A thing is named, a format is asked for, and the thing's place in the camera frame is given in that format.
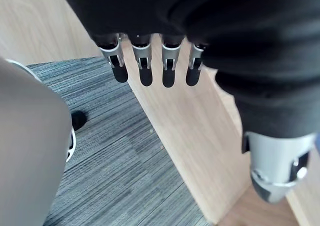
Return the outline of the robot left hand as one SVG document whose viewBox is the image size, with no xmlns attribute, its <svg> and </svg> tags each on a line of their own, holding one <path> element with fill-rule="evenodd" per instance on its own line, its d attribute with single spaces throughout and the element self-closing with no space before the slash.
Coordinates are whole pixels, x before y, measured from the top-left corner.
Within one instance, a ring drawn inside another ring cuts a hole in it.
<svg viewBox="0 0 320 226">
<path fill-rule="evenodd" d="M 145 35 L 200 46 L 234 97 L 257 194 L 277 203 L 308 170 L 320 131 L 320 0 L 66 0 L 90 38 Z"/>
</svg>

